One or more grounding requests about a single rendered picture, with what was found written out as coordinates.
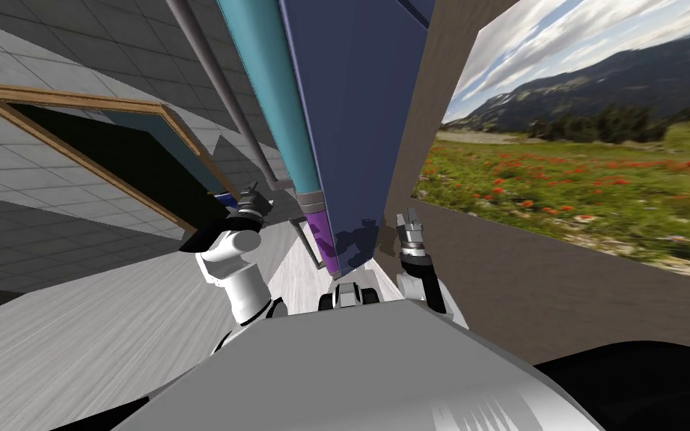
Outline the grey metal pole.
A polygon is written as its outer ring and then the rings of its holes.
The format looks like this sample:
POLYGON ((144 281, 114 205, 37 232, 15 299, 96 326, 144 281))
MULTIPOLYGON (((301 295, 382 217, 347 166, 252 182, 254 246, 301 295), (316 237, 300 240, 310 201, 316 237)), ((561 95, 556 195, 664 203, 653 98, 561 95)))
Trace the grey metal pole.
POLYGON ((174 14, 178 25, 183 30, 193 52, 198 57, 206 74, 209 76, 210 81, 219 94, 231 120, 236 124, 242 136, 247 141, 270 189, 273 191, 292 189, 292 180, 280 180, 275 176, 272 166, 266 158, 266 154, 262 151, 260 144, 257 142, 250 124, 241 109, 239 100, 230 88, 217 58, 210 47, 209 41, 203 33, 202 28, 199 26, 198 20, 188 1, 166 0, 166 2, 174 14))

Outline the teal and purple column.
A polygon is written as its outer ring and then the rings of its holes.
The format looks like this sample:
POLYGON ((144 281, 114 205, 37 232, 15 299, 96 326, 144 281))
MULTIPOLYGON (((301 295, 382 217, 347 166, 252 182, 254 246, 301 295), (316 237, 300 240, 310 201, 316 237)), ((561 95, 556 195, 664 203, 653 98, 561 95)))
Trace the teal and purple column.
POLYGON ((340 276, 279 0, 216 0, 328 274, 340 276))

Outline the navy blue door leaf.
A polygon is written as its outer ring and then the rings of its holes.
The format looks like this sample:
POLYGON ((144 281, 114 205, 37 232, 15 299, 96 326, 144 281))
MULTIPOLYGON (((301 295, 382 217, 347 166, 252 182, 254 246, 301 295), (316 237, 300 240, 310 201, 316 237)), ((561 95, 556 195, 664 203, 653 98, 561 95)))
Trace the navy blue door leaf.
POLYGON ((373 257, 436 0, 281 0, 346 275, 373 257))

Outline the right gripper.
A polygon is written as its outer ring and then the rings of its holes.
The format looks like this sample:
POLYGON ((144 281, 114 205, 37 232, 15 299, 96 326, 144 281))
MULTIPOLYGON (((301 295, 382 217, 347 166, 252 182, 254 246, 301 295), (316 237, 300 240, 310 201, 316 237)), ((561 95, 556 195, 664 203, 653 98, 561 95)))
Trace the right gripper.
POLYGON ((413 257, 426 256, 426 248, 422 237, 423 225, 419 220, 417 211, 414 207, 407 208, 407 229, 406 220, 403 214, 397 214, 396 230, 400 240, 401 253, 413 257))

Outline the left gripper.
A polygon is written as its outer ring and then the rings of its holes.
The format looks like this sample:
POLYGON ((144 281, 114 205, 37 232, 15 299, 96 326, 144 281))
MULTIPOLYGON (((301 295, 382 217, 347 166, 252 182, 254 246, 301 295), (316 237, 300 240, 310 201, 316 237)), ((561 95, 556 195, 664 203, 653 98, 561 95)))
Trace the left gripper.
POLYGON ((257 184, 247 185, 240 193, 238 212, 264 218, 270 214, 274 201, 268 201, 258 190, 257 184))

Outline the wooden framed dark window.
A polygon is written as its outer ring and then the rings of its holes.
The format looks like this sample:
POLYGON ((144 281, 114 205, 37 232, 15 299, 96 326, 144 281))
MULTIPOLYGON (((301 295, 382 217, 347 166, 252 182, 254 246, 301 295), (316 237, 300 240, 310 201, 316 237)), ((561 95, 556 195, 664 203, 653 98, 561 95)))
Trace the wooden framed dark window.
POLYGON ((162 102, 0 84, 0 123, 0 147, 26 161, 8 188, 46 210, 180 238, 239 194, 162 102))

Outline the large meadow landscape window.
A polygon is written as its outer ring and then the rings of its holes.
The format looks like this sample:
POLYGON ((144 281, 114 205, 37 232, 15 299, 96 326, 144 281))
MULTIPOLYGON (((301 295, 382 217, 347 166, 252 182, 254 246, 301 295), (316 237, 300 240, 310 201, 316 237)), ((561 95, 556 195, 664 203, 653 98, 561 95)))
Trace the large meadow landscape window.
POLYGON ((515 3, 412 197, 690 276, 690 0, 515 3))

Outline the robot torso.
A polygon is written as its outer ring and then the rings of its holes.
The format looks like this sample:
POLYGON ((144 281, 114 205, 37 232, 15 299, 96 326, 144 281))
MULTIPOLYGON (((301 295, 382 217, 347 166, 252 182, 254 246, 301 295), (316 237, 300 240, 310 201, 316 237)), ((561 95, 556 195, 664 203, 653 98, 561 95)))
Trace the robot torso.
POLYGON ((555 380, 424 303, 237 329, 113 431, 607 431, 555 380))

